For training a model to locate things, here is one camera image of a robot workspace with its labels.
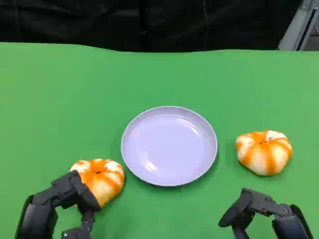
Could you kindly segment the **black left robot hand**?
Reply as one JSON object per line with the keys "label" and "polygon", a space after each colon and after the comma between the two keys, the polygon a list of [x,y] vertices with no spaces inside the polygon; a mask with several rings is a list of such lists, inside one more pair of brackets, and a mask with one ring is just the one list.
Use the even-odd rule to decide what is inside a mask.
{"label": "black left robot hand", "polygon": [[57,207],[68,209],[76,205],[82,214],[81,225],[65,230],[62,239],[89,239],[95,222],[94,213],[101,211],[96,197],[73,170],[51,182],[51,186],[27,197],[17,230],[16,239],[51,239],[57,223]]}

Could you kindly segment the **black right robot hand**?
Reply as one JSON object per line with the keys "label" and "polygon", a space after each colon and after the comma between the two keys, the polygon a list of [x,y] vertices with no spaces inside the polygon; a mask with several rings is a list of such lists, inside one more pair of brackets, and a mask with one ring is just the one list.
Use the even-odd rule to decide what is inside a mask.
{"label": "black right robot hand", "polygon": [[314,237],[297,205],[278,204],[271,196],[248,188],[241,190],[239,198],[223,214],[218,226],[231,227],[236,239],[248,239],[246,229],[256,214],[274,217],[272,228],[279,239]]}

